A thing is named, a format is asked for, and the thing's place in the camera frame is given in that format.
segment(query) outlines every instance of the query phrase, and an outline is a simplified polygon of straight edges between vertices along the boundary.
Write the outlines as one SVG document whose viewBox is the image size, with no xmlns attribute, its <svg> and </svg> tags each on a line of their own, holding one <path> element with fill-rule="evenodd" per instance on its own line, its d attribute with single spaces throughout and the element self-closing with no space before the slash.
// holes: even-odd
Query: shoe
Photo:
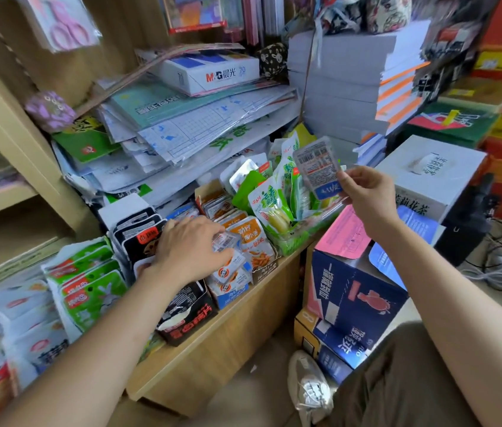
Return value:
<svg viewBox="0 0 502 427">
<path fill-rule="evenodd" d="M 333 409 L 332 392 L 316 361 L 304 351 L 289 361 L 287 377 L 290 399 L 298 410 L 302 427 L 312 427 Z"/>
</svg>

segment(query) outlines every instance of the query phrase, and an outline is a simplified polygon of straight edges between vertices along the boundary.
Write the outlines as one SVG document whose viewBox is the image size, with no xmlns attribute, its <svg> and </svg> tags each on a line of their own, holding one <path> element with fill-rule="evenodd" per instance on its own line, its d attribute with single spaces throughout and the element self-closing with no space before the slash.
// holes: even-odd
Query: blue cardboard box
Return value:
<svg viewBox="0 0 502 427">
<path fill-rule="evenodd" d="M 295 317 L 294 339 L 339 385 L 367 357 L 366 348 L 355 337 L 305 308 Z"/>
<path fill-rule="evenodd" d="M 315 249 L 307 273 L 307 307 L 372 349 L 409 296 L 370 264 L 369 251 L 346 259 Z"/>
</svg>

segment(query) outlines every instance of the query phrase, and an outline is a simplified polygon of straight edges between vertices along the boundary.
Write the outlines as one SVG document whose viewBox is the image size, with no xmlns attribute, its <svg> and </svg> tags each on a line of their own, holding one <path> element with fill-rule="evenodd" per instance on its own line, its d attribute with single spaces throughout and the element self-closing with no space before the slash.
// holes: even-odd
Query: hand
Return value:
<svg viewBox="0 0 502 427">
<path fill-rule="evenodd" d="M 395 185 L 389 175 L 358 166 L 346 172 L 338 171 L 336 176 L 373 240 L 378 241 L 391 225 L 401 222 L 395 203 Z"/>
<path fill-rule="evenodd" d="M 165 274 L 176 292 L 210 275 L 233 256 L 233 249 L 213 251 L 212 238 L 221 232 L 225 232 L 223 226 L 204 216 L 179 223 L 170 220 L 162 231 L 154 263 L 144 272 L 155 269 Z"/>
</svg>

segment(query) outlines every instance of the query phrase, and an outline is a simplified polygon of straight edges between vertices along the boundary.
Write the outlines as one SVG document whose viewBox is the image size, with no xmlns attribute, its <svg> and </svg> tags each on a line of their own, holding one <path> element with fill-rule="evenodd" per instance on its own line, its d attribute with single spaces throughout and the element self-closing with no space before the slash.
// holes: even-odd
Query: scissors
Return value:
<svg viewBox="0 0 502 427">
<path fill-rule="evenodd" d="M 55 18 L 49 33 L 53 42 L 63 50 L 75 49 L 90 44 L 89 32 L 76 21 L 60 0 L 48 0 L 51 12 Z"/>
</svg>

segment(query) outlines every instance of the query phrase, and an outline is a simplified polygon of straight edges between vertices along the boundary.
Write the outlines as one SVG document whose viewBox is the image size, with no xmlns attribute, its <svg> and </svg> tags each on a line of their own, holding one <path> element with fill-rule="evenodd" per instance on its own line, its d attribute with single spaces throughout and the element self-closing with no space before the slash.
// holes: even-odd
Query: khaki pants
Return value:
<svg viewBox="0 0 502 427">
<path fill-rule="evenodd" d="M 481 427 L 422 323 L 386 337 L 333 402 L 331 427 Z"/>
</svg>

